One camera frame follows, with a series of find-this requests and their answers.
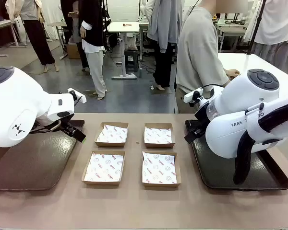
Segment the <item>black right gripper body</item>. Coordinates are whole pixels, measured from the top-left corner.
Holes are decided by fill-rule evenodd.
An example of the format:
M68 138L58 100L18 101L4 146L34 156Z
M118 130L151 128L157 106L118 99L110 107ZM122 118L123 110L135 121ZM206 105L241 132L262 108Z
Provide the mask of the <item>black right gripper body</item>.
M207 116L207 107L208 105L203 105L194 114L198 121L198 125L194 128L194 133L196 135L203 135L206 131L208 124L210 123L210 120Z

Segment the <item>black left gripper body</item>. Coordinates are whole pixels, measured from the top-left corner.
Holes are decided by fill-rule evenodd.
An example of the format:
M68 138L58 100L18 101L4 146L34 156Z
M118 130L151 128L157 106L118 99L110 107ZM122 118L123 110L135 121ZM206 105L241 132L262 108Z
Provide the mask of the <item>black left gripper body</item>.
M70 123L69 119L62 118L60 120L59 131L64 132L68 136L74 136L77 133L79 133L80 130L78 128L76 128L75 126L73 126Z

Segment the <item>person's right hand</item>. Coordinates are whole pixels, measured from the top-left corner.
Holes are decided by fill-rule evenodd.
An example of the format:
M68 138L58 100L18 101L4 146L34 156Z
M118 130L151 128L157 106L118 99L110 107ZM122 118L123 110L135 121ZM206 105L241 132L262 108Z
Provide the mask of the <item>person's right hand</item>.
M230 80L240 75L237 69L224 69L224 72Z

